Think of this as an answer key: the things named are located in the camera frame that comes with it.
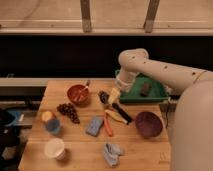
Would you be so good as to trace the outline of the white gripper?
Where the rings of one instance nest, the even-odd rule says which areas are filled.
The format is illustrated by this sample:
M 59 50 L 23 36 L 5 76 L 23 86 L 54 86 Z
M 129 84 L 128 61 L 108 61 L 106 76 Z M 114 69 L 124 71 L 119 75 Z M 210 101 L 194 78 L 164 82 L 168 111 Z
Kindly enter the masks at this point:
M 111 90 L 108 103 L 109 104 L 114 103 L 120 97 L 120 91 L 129 92 L 133 85 L 133 82 L 134 82 L 134 79 L 131 76 L 129 75 L 124 76 L 124 75 L 118 74 L 115 80 L 115 85 L 117 86 L 117 88 L 114 87 Z

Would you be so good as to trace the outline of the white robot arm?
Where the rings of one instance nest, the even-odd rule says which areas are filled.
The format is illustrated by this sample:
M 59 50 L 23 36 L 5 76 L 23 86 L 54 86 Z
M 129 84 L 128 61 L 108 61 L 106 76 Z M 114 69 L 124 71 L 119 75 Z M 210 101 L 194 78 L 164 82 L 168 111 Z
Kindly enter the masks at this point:
M 115 85 L 131 89 L 144 74 L 181 94 L 175 110 L 170 171 L 213 171 L 213 71 L 151 60 L 142 48 L 122 51 Z

